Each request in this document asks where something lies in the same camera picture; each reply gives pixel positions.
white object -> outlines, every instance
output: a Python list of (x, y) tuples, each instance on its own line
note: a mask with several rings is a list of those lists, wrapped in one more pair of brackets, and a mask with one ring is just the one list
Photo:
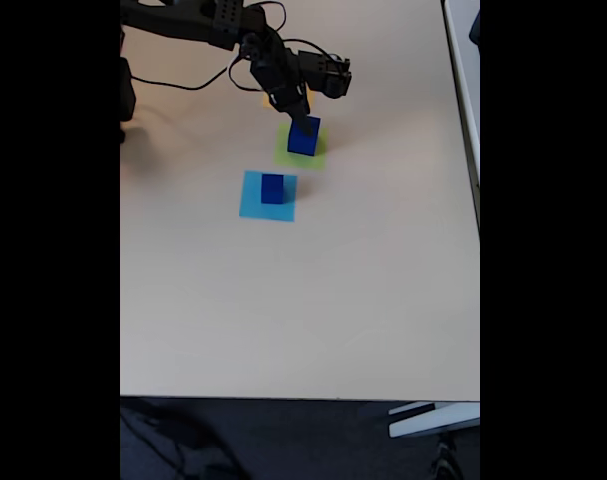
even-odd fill
[[(274, 165), (289, 118), (260, 93), (224, 77), (199, 92), (134, 83), (120, 392), (479, 400), (480, 246), (441, 5), (285, 4), (283, 38), (352, 60), (348, 95), (314, 104), (324, 171)], [(142, 78), (198, 85), (229, 61), (126, 35)], [(253, 84), (248, 66), (239, 83)], [(239, 218), (245, 170), (298, 175), (294, 223)]]
[(449, 428), (481, 419), (481, 404), (479, 402), (452, 403), (436, 405), (436, 410), (407, 418), (390, 425), (390, 437), (397, 438), (406, 435), (416, 435), (438, 428)]
[(463, 114), (467, 119), (476, 176), (481, 183), (481, 55), (470, 40), (470, 30), (481, 8), (480, 0), (445, 0), (452, 42), (452, 54), (458, 73)]

floor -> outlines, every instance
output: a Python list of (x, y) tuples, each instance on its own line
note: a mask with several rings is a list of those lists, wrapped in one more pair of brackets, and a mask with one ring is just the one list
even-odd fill
[[(390, 439), (389, 419), (366, 402), (148, 399), (209, 425), (252, 480), (429, 480), (437, 437)], [(173, 444), (125, 416), (176, 461)], [(454, 432), (465, 480), (480, 478), (480, 427)], [(186, 472), (203, 480), (208, 464), (228, 465), (218, 450), (188, 452)], [(172, 480), (174, 472), (121, 422), (121, 478)]]

light blue square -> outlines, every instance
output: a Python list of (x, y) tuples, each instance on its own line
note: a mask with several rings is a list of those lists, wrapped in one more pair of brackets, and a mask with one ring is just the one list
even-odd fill
[(282, 205), (274, 205), (261, 203), (261, 180), (264, 173), (270, 172), (245, 172), (239, 216), (293, 222), (294, 202), (296, 200), (296, 175), (283, 175), (284, 203)]

blue cube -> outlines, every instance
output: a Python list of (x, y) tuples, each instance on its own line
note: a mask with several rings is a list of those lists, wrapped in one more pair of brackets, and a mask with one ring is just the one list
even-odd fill
[(261, 203), (282, 205), (284, 201), (283, 175), (264, 173), (261, 179)]
[(307, 136), (303, 131), (292, 122), (290, 134), (287, 138), (287, 151), (290, 153), (300, 153), (302, 155), (314, 156), (316, 152), (316, 142), (319, 139), (319, 128), (321, 119), (316, 117), (307, 117), (312, 124), (312, 135)]

paper square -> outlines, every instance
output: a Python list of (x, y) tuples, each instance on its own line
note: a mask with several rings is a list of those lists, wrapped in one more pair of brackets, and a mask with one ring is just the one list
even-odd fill
[(293, 222), (296, 200), (296, 175), (283, 175), (285, 198), (282, 205), (277, 205), (261, 203), (261, 181), (264, 173), (270, 172), (245, 172), (239, 216)]
[(305, 168), (307, 170), (323, 170), (325, 168), (325, 151), (327, 149), (327, 128), (321, 127), (316, 143), (316, 153), (313, 157), (290, 153), (287, 151), (287, 138), (290, 124), (282, 123), (276, 134), (274, 147), (274, 163), (282, 167)]

